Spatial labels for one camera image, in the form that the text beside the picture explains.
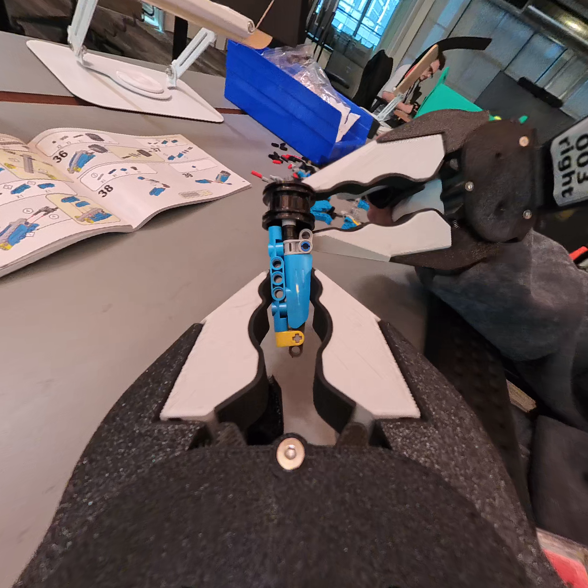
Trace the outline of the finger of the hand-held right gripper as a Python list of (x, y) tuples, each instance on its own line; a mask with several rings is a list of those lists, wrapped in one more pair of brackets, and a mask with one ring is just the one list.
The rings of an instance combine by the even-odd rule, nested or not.
[(355, 229), (328, 227), (313, 233), (313, 251), (389, 262), (397, 256), (440, 251), (452, 245), (452, 228), (437, 210), (401, 217), (390, 226), (366, 223)]
[(302, 181), (316, 194), (404, 189), (435, 178), (445, 158), (442, 134), (370, 142)]

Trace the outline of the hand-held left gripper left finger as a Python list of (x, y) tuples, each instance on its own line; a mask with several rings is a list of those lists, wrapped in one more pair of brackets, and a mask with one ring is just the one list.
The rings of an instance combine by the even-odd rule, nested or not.
[(216, 421), (223, 402), (254, 381), (259, 353), (248, 329), (266, 277), (261, 272), (204, 318), (160, 420)]

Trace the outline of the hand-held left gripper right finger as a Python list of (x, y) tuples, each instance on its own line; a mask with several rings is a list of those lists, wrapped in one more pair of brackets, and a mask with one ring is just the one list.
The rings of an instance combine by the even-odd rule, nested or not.
[(323, 419), (420, 418), (380, 319), (316, 270), (314, 402)]

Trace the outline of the blue grey brick assembly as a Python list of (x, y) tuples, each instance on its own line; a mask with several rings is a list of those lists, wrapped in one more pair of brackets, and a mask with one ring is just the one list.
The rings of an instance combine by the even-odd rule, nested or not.
[(275, 342), (296, 358), (303, 351), (311, 304), (313, 233), (294, 220), (281, 220), (269, 226), (268, 238)]

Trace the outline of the black toy wheel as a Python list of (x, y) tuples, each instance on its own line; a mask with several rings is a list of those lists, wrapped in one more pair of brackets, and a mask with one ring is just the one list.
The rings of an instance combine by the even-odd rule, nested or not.
[(293, 221), (297, 229), (315, 228), (315, 217), (311, 212), (316, 201), (316, 192), (300, 181), (281, 181), (267, 184), (262, 193), (267, 210), (262, 216), (262, 228), (281, 226), (283, 221)]

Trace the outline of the grey desk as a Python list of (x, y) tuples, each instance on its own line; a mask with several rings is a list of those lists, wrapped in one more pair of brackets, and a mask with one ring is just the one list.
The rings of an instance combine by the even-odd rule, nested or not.
[(192, 324), (267, 267), (263, 183), (272, 134), (222, 108), (221, 124), (75, 104), (25, 47), (1, 37), (1, 132), (59, 127), (180, 133), (251, 182), (223, 200), (94, 236), (1, 279), (1, 587), (50, 524), (72, 469), (122, 393)]

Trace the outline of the pile of small bricks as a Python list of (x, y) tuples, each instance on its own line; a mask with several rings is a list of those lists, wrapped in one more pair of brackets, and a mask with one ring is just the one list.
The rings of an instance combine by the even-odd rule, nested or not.
[[(263, 174), (252, 171), (251, 174), (269, 184), (271, 182), (301, 181), (308, 179), (317, 173), (321, 166), (314, 164), (310, 159), (295, 155), (289, 150), (289, 146), (282, 143), (271, 143), (273, 151), (267, 154), (267, 158), (276, 166), (284, 166), (285, 172), (281, 175)], [(367, 222), (369, 203), (365, 196), (353, 196), (340, 194), (337, 198), (341, 202), (347, 202), (342, 207), (334, 205), (331, 196), (318, 196), (311, 207), (311, 213), (315, 220), (325, 225), (331, 225), (336, 219), (342, 221), (341, 229), (349, 230)]]

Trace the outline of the black office chair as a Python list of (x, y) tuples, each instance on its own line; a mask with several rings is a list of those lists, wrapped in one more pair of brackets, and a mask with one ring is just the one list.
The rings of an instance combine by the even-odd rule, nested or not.
[(375, 53), (367, 62), (355, 96), (352, 101), (358, 107), (370, 110), (380, 90), (385, 86), (393, 71), (393, 59), (384, 49)]

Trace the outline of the green board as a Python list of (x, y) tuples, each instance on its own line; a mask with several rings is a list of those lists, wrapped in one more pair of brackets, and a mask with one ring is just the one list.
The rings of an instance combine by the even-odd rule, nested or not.
[(465, 112), (480, 112), (482, 109), (461, 96), (458, 92), (452, 90), (445, 84), (447, 74), (450, 69), (446, 69), (441, 74), (435, 87), (428, 96), (423, 100), (422, 105), (418, 108), (415, 118), (431, 112), (442, 110), (458, 110)]

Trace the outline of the beige back chair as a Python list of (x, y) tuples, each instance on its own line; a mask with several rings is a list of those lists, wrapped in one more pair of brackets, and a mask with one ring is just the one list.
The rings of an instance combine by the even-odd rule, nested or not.
[(408, 92), (410, 87), (415, 82), (419, 81), (423, 73), (430, 68), (430, 65), (438, 59), (440, 54), (445, 54), (447, 51), (462, 49), (483, 51), (490, 45), (491, 41), (491, 38), (475, 36), (455, 36), (438, 41), (413, 63), (407, 74), (394, 89), (393, 93), (395, 97), (400, 97)]

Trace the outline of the plastic bag in bin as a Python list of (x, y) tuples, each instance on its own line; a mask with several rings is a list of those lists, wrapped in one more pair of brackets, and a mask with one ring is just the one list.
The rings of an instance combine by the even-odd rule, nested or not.
[(342, 140), (360, 115), (354, 114), (334, 90), (326, 73), (314, 59), (312, 46), (303, 43), (293, 48), (267, 48), (262, 55), (339, 112), (336, 142)]

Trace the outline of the blue plastic bin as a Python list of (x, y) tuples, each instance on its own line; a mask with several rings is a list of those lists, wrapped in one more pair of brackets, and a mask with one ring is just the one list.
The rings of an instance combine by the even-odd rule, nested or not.
[(336, 93), (359, 118), (340, 139), (341, 113), (267, 60), (232, 40), (226, 53), (224, 97), (313, 163), (325, 165), (362, 147), (370, 113)]

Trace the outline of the black board panel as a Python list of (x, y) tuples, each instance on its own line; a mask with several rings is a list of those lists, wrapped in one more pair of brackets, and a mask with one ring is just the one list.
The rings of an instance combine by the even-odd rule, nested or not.
[(259, 30), (282, 45), (304, 39), (309, 1), (217, 1), (249, 18)]

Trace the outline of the instruction booklet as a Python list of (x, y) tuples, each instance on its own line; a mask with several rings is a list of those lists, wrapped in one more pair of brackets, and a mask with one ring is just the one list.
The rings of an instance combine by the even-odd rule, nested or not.
[(55, 128), (1, 134), (1, 277), (91, 236), (251, 184), (180, 134)]

